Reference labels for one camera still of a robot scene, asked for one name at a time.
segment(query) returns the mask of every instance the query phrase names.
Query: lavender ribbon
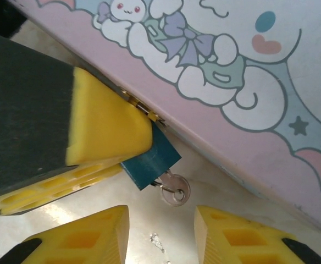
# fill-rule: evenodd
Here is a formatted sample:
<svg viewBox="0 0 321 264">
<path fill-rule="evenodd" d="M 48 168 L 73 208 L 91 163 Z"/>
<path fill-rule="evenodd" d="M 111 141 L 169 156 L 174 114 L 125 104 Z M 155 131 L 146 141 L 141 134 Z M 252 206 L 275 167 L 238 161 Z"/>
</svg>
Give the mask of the lavender ribbon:
<svg viewBox="0 0 321 264">
<path fill-rule="evenodd" d="M 159 42 L 167 49 L 168 61 L 178 54 L 181 58 L 178 65 L 197 66 L 198 53 L 205 58 L 211 54 L 214 36 L 208 34 L 197 35 L 188 29 L 186 20 L 180 12 L 165 18 L 163 32 L 169 39 L 159 40 Z M 181 56 L 179 52 L 184 46 L 186 47 L 185 52 Z"/>
<path fill-rule="evenodd" d="M 114 17 L 110 12 L 110 6 L 106 2 L 102 2 L 98 7 L 98 19 L 99 23 L 103 23 L 107 19 L 110 19 L 113 22 L 119 21 L 116 17 Z"/>
</svg>

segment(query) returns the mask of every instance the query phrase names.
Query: yellow foam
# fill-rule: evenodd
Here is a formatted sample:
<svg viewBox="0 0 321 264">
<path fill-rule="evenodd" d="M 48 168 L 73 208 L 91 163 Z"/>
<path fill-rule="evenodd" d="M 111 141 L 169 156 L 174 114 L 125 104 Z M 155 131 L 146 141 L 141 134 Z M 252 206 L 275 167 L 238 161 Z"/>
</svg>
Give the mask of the yellow foam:
<svg viewBox="0 0 321 264">
<path fill-rule="evenodd" d="M 75 68 L 67 165 L 101 162 L 106 168 L 152 146 L 151 122 L 90 73 Z"/>
<path fill-rule="evenodd" d="M 197 206 L 195 237 L 200 264 L 303 264 L 275 228 L 208 206 Z"/>
<path fill-rule="evenodd" d="M 104 169 L 103 164 L 80 166 L 47 180 L 0 196 L 0 214 L 30 210 L 59 199 L 65 195 L 96 184 L 121 172 L 119 164 Z"/>
<path fill-rule="evenodd" d="M 122 264 L 129 238 L 129 210 L 116 206 L 26 239 L 42 244 L 22 264 Z"/>
</svg>

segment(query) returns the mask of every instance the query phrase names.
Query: pink box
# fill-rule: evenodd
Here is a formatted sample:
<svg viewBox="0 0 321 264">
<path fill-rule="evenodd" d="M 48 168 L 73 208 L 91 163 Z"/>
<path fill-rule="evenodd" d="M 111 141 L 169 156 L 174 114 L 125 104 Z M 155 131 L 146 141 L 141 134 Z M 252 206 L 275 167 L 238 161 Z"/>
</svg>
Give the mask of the pink box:
<svg viewBox="0 0 321 264">
<path fill-rule="evenodd" d="M 255 194 L 321 229 L 321 0 L 10 0 Z"/>
</svg>

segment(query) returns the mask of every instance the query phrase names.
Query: padlock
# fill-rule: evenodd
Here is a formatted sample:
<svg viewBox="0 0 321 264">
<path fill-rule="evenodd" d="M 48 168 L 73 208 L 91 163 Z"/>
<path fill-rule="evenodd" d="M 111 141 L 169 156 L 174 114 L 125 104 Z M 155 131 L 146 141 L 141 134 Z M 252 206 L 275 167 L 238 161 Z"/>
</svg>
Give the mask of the padlock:
<svg viewBox="0 0 321 264">
<path fill-rule="evenodd" d="M 153 184 L 181 158 L 167 137 L 152 122 L 152 147 L 147 152 L 121 163 L 136 186 L 142 190 Z"/>
</svg>

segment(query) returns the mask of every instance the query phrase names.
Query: cartoon illustration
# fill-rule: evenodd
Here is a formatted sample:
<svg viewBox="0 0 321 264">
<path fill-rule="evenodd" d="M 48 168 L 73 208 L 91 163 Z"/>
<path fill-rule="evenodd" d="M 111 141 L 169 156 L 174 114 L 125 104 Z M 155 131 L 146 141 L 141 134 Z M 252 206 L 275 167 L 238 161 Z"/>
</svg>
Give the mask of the cartoon illustration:
<svg viewBox="0 0 321 264">
<path fill-rule="evenodd" d="M 57 2 L 90 13 L 94 28 L 182 97 L 284 139 L 321 182 L 321 1 Z"/>
</svg>

